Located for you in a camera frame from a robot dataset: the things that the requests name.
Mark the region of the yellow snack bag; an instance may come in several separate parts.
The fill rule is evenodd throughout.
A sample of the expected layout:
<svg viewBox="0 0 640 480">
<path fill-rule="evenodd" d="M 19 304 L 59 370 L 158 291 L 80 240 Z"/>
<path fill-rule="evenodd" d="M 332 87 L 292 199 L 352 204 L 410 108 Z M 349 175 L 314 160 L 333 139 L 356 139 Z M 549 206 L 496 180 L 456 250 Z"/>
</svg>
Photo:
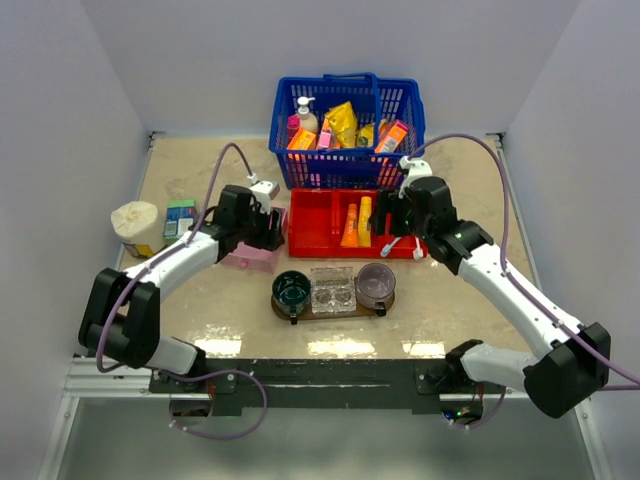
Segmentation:
<svg viewBox="0 0 640 480">
<path fill-rule="evenodd" d="M 356 147 L 358 121 L 350 101 L 328 110 L 325 115 L 336 140 L 343 148 Z"/>
</svg>

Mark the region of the clear acrylic toothbrush holder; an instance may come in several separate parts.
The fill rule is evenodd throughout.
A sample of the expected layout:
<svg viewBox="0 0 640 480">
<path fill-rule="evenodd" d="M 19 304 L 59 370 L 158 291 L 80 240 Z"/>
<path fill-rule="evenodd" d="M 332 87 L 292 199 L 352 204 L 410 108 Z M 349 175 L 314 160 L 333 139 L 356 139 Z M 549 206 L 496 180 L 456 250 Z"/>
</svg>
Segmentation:
<svg viewBox="0 0 640 480">
<path fill-rule="evenodd" d="M 356 309 L 352 267 L 320 267 L 310 271 L 313 313 L 351 312 Z"/>
</svg>

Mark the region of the brown wooden oval tray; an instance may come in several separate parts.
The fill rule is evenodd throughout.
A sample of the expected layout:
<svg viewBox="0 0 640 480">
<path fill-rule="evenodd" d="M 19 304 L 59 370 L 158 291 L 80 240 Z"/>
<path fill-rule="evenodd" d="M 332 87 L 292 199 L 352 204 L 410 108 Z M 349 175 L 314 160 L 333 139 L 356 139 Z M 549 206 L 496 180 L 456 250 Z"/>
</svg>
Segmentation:
<svg viewBox="0 0 640 480">
<path fill-rule="evenodd" d="M 278 306 L 274 297 L 271 297 L 271 308 L 274 314 L 286 321 L 291 323 L 292 325 L 297 324 L 301 321 L 311 321 L 311 320 L 329 320 L 329 319 L 340 319 L 340 318 L 359 318 L 359 317 L 384 317 L 389 313 L 389 310 L 393 307 L 395 302 L 395 295 L 392 295 L 388 309 L 372 309 L 367 308 L 361 305 L 359 302 L 356 303 L 356 309 L 351 312 L 338 312 L 338 313 L 313 313 L 311 307 L 308 306 L 306 310 L 299 315 L 296 319 L 292 320 L 289 315 L 282 311 L 282 309 Z"/>
</svg>

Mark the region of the orange carton left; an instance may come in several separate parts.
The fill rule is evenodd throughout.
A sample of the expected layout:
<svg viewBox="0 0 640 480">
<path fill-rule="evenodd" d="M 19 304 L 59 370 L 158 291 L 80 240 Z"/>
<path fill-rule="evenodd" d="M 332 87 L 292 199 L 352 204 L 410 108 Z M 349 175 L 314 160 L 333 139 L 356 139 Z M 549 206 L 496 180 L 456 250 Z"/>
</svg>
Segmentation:
<svg viewBox="0 0 640 480">
<path fill-rule="evenodd" d="M 296 131 L 287 145 L 288 150 L 314 150 L 316 145 L 317 134 L 304 128 L 300 128 Z"/>
</svg>

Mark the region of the white pump lotion bottle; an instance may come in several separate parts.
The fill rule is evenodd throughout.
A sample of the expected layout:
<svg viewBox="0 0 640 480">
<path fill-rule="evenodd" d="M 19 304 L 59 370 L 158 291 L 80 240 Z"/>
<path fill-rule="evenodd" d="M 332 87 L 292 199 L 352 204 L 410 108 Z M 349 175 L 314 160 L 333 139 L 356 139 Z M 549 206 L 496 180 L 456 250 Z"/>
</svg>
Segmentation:
<svg viewBox="0 0 640 480">
<path fill-rule="evenodd" d="M 296 99 L 297 111 L 296 116 L 299 119 L 299 127 L 305 131 L 317 134 L 318 133 L 318 119 L 313 114 L 310 108 L 310 104 L 315 100 L 314 97 L 300 96 Z"/>
</svg>

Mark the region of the aluminium frame rail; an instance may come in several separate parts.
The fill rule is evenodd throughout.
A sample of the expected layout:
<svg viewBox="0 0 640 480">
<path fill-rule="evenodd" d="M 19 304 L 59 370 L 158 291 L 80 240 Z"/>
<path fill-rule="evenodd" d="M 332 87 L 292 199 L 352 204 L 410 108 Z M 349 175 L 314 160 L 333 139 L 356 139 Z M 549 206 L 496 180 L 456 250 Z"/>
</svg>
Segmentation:
<svg viewBox="0 0 640 480">
<path fill-rule="evenodd" d="M 64 397 L 96 399 L 166 398 L 208 400 L 202 393 L 154 393 L 150 390 L 151 372 L 119 367 L 101 373 L 94 358 L 74 358 L 63 387 Z"/>
</svg>

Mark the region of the blue plastic shopping basket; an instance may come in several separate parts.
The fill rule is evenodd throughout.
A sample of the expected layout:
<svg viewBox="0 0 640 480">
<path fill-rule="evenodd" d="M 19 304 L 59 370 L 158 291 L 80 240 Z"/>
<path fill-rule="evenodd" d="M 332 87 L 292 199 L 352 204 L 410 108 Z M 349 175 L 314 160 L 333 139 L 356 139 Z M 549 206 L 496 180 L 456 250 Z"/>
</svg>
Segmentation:
<svg viewBox="0 0 640 480">
<path fill-rule="evenodd" d="M 419 86 L 364 72 L 284 77 L 272 114 L 269 150 L 286 186 L 394 188 L 399 160 L 424 140 Z"/>
</svg>

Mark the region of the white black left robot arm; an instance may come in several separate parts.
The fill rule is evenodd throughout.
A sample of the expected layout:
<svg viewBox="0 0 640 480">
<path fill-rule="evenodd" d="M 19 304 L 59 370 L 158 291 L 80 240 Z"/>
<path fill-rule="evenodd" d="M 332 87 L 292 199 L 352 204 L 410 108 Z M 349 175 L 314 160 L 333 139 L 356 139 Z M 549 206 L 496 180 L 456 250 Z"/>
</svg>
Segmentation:
<svg viewBox="0 0 640 480">
<path fill-rule="evenodd" d="M 279 185 L 259 181 L 246 188 L 227 185 L 213 217 L 192 226 L 179 240 L 124 271 L 105 268 L 92 285 L 79 328 L 80 345 L 96 359 L 107 356 L 131 368 L 171 373 L 185 392 L 207 380 L 204 352 L 160 333 L 162 302 L 200 271 L 221 262 L 239 244 L 275 251 L 284 244 L 282 211 L 272 206 Z"/>
</svg>

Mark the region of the translucent purple mug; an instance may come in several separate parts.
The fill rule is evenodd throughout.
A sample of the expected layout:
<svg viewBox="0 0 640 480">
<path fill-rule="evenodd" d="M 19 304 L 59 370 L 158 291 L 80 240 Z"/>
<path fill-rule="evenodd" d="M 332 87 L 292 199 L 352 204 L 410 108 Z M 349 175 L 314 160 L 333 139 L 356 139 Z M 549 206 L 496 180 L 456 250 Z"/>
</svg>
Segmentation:
<svg viewBox="0 0 640 480">
<path fill-rule="evenodd" d="M 387 314 L 395 288 L 393 271 L 381 263 L 363 266 L 355 279 L 356 300 L 363 307 L 373 310 L 378 317 Z"/>
</svg>

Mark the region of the orange box in basket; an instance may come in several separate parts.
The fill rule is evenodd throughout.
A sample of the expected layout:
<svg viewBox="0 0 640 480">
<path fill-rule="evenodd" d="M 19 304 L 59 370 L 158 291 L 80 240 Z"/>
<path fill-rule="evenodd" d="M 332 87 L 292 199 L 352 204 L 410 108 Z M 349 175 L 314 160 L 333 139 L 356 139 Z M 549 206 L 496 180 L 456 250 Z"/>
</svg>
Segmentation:
<svg viewBox="0 0 640 480">
<path fill-rule="evenodd" d="M 393 122 L 383 120 L 378 129 L 379 141 L 375 147 L 376 153 L 393 153 L 403 142 L 409 132 L 409 127 L 400 120 Z"/>
</svg>

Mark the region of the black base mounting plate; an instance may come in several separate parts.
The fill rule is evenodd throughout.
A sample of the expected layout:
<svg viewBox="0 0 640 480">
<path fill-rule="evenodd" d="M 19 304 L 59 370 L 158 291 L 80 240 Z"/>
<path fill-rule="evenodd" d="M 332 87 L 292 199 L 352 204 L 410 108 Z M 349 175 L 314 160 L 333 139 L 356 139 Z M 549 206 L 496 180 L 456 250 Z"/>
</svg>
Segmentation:
<svg viewBox="0 0 640 480">
<path fill-rule="evenodd" d="M 210 400 L 215 416 L 238 416 L 246 408 L 382 409 L 439 414 L 497 394 L 493 384 L 478 386 L 457 377 L 436 359 L 208 359 L 205 372 L 221 375 L 179 382 L 154 374 L 150 391 L 174 402 Z"/>
</svg>

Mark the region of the cream tissue roll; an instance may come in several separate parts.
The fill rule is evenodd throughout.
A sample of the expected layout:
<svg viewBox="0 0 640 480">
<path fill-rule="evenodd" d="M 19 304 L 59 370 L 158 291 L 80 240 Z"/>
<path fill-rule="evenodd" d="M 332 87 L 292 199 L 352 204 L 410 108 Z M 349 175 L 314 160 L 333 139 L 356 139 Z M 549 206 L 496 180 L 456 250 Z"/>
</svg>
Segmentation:
<svg viewBox="0 0 640 480">
<path fill-rule="evenodd" d="M 110 220 L 115 234 L 131 256 L 150 258 L 163 248 L 163 221 L 154 204 L 129 202 L 114 210 Z"/>
</svg>

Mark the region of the dark green mug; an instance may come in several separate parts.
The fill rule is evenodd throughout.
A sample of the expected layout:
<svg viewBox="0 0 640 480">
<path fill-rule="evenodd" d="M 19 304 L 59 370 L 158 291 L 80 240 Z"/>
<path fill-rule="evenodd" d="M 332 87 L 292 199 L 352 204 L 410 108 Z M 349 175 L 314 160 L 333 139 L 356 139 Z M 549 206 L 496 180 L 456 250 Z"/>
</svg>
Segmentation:
<svg viewBox="0 0 640 480">
<path fill-rule="evenodd" d="M 300 271 L 288 270 L 272 283 L 272 299 L 291 325 L 296 325 L 311 303 L 311 282 Z"/>
</svg>

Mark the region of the yellow green packet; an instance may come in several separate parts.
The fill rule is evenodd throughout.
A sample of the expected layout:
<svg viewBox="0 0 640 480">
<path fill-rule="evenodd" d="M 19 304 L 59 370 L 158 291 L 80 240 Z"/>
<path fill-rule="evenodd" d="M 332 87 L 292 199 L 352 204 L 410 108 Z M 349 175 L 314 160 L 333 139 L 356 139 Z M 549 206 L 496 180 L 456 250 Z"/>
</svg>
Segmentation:
<svg viewBox="0 0 640 480">
<path fill-rule="evenodd" d="M 356 146 L 359 148 L 374 147 L 381 127 L 382 123 L 376 125 L 374 122 L 364 125 L 356 134 Z"/>
</svg>

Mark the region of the pink drawer box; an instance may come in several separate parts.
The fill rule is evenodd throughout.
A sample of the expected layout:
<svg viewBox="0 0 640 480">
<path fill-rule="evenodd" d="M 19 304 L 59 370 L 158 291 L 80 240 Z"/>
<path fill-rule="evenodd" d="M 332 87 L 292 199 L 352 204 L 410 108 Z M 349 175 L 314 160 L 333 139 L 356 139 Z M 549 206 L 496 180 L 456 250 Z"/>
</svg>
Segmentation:
<svg viewBox="0 0 640 480">
<path fill-rule="evenodd" d="M 280 253 L 285 245 L 284 235 L 288 227 L 288 210 L 285 207 L 275 207 L 274 210 L 280 214 L 281 240 L 278 247 L 274 251 L 268 251 L 239 243 L 237 248 L 220 262 L 221 265 L 269 274 L 275 272 Z"/>
</svg>

